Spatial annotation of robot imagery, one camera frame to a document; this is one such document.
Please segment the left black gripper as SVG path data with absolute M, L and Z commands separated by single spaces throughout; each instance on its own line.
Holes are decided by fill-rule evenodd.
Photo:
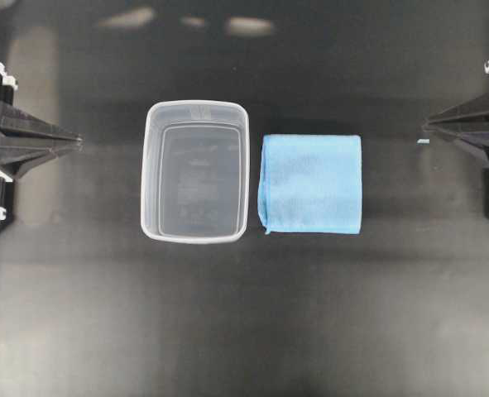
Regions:
M 14 179 L 20 179 L 39 165 L 82 149 L 81 136 L 2 102 L 6 99 L 12 103 L 17 89 L 16 79 L 0 62 L 0 129 L 53 140 L 0 144 L 0 232 L 13 220 Z

